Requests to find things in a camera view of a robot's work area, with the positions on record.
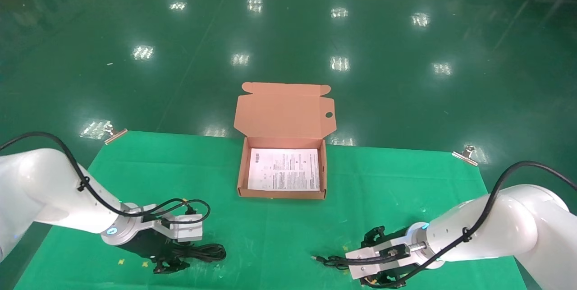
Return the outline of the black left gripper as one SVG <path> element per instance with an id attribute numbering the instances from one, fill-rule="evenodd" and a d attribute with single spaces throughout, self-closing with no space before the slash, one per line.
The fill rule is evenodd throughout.
<path id="1" fill-rule="evenodd" d="M 121 245 L 121 249 L 150 259 L 156 264 L 153 274 L 171 274 L 186 270 L 190 264 L 176 257 L 173 240 L 154 229 L 145 229 Z"/>

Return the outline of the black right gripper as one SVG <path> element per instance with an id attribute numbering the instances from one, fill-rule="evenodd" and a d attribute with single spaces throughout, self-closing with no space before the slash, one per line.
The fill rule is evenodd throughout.
<path id="1" fill-rule="evenodd" d="M 378 226 L 365 234 L 362 247 L 375 247 L 384 242 L 384 251 L 389 251 L 391 248 L 410 251 L 409 247 L 413 244 L 413 234 L 414 231 L 411 228 L 405 228 L 385 235 L 385 227 Z M 399 274 L 377 273 L 361 278 L 359 282 L 361 286 L 375 290 L 397 290 L 407 285 L 406 281 L 402 281 L 403 277 L 404 275 Z"/>

